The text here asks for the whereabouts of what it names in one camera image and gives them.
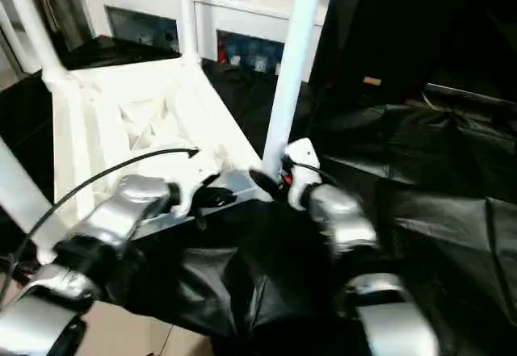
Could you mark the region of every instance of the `white metal pole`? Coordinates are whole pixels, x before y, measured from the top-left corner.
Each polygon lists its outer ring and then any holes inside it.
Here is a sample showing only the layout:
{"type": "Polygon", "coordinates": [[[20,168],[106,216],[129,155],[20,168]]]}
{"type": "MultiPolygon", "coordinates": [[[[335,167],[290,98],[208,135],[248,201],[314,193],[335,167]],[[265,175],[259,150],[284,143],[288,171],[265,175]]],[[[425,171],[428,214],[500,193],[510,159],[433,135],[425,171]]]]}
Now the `white metal pole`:
{"type": "Polygon", "coordinates": [[[64,77],[66,70],[57,57],[34,1],[13,0],[13,3],[40,60],[44,80],[56,80],[56,78],[64,77]]]}
{"type": "Polygon", "coordinates": [[[195,28],[192,8],[194,4],[192,0],[179,0],[181,9],[181,27],[182,27],[182,55],[183,59],[189,62],[199,62],[200,57],[197,54],[195,45],[195,28]]]}
{"type": "Polygon", "coordinates": [[[264,172],[275,180],[279,179],[280,158],[291,132],[319,1],[294,0],[263,156],[264,172]]]}
{"type": "MultiPolygon", "coordinates": [[[[25,232],[50,208],[50,203],[31,180],[25,169],[0,138],[0,204],[11,219],[25,232]]],[[[51,216],[32,241],[41,249],[52,250],[67,227],[59,216],[51,216]]]]}
{"type": "Polygon", "coordinates": [[[22,43],[19,40],[18,35],[16,34],[15,29],[13,28],[11,21],[9,20],[9,16],[7,15],[6,9],[3,7],[3,4],[0,2],[0,27],[4,34],[6,35],[7,41],[9,45],[12,47],[13,52],[18,59],[23,72],[25,73],[34,73],[39,70],[39,68],[32,64],[27,58],[27,53],[22,46],[22,43]]]}

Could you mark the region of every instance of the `white table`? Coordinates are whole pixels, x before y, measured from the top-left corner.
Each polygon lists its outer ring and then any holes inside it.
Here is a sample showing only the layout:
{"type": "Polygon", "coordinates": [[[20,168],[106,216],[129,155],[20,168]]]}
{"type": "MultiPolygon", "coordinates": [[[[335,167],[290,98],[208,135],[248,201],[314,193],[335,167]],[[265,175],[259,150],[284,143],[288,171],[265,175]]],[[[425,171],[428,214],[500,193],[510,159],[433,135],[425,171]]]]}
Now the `white table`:
{"type": "MultiPolygon", "coordinates": [[[[217,59],[217,31],[283,43],[294,0],[192,0],[195,12],[196,43],[202,57],[217,59]]],[[[305,65],[304,80],[308,81],[317,43],[325,22],[330,0],[321,0],[314,21],[310,54],[305,65]]],[[[181,24],[179,0],[85,0],[86,13],[96,35],[112,36],[106,6],[133,10],[148,15],[173,19],[181,24]]],[[[179,42],[182,32],[179,29],[179,42]]]]}

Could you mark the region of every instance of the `black plastic sheet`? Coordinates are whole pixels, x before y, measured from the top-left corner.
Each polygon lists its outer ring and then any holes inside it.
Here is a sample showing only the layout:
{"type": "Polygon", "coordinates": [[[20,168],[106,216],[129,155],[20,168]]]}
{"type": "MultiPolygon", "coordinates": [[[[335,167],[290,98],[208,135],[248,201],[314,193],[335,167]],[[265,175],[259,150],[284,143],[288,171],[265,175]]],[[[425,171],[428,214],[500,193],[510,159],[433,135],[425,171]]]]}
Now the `black plastic sheet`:
{"type": "MultiPolygon", "coordinates": [[[[101,39],[63,60],[81,68],[170,56],[101,39]]],[[[204,70],[261,153],[275,79],[212,62],[204,70]]],[[[36,75],[0,96],[2,138],[52,198],[50,94],[36,75]],[[8,107],[23,118],[8,115],[8,107]],[[19,143],[36,124],[44,130],[19,143]]],[[[304,133],[313,112],[305,87],[295,134],[304,133]]],[[[515,124],[403,106],[343,113],[324,105],[320,112],[326,115],[316,118],[310,137],[323,169],[364,199],[383,244],[384,268],[402,274],[435,327],[442,354],[511,350],[517,334],[515,124]]],[[[136,273],[120,269],[111,301],[209,335],[218,354],[368,354],[356,328],[339,318],[341,286],[359,269],[346,258],[339,266],[329,259],[306,214],[252,201],[206,222],[205,230],[188,223],[138,241],[145,260],[136,273]]]]}

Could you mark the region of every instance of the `floor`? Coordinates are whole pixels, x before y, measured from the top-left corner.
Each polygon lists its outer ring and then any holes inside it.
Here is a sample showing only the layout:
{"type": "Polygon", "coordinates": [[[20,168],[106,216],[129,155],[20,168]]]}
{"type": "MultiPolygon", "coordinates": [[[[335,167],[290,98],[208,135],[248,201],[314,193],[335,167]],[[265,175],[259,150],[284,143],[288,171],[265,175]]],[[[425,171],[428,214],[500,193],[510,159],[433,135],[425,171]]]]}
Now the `floor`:
{"type": "Polygon", "coordinates": [[[159,320],[97,303],[78,356],[212,356],[206,337],[159,320]]]}

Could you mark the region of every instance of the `black cable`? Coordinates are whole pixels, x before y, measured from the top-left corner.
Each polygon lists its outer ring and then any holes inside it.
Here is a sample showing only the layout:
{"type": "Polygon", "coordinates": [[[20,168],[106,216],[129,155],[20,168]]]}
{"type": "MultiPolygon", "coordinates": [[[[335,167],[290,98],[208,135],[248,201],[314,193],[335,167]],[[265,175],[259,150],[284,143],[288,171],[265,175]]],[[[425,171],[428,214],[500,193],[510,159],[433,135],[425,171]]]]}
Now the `black cable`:
{"type": "Polygon", "coordinates": [[[120,170],[128,165],[131,165],[135,162],[139,162],[141,160],[145,160],[150,157],[159,156],[161,154],[169,154],[169,153],[188,153],[188,156],[192,157],[198,151],[199,150],[194,150],[194,149],[163,149],[163,150],[157,150],[157,151],[151,152],[151,153],[142,154],[140,156],[131,158],[127,161],[121,162],[119,165],[112,166],[109,169],[106,169],[100,173],[97,173],[95,176],[88,178],[85,182],[79,184],[74,189],[72,189],[70,192],[68,192],[66,195],[64,195],[57,203],[55,203],[53,206],[51,206],[49,208],[49,210],[43,214],[43,216],[40,217],[40,219],[36,222],[36,224],[34,224],[34,227],[31,228],[31,231],[28,232],[28,234],[23,239],[22,243],[19,245],[19,247],[15,251],[11,266],[9,267],[9,271],[6,273],[6,279],[4,280],[4,283],[2,285],[2,290],[0,291],[0,307],[2,306],[3,301],[6,298],[7,290],[9,289],[9,286],[13,279],[13,275],[16,272],[16,268],[18,267],[19,261],[22,258],[23,251],[25,251],[25,249],[27,248],[28,242],[32,239],[34,234],[36,232],[38,232],[38,230],[41,228],[41,226],[44,224],[44,222],[47,221],[47,219],[59,207],[61,207],[64,203],[66,203],[68,200],[70,200],[72,197],[74,197],[81,189],[85,188],[86,186],[89,186],[91,183],[99,180],[100,178],[115,172],[116,170],[120,170]]]}
{"type": "Polygon", "coordinates": [[[309,169],[309,170],[312,170],[313,172],[316,172],[318,173],[320,176],[322,176],[326,181],[328,181],[330,184],[336,186],[337,188],[340,188],[340,189],[343,189],[344,190],[344,187],[342,185],[341,182],[339,182],[337,179],[335,179],[334,177],[332,177],[330,174],[324,172],[323,170],[321,169],[318,169],[318,168],[315,168],[314,166],[311,166],[311,165],[307,165],[307,164],[301,164],[300,162],[292,162],[294,165],[297,165],[301,168],[306,168],[306,169],[309,169]]]}

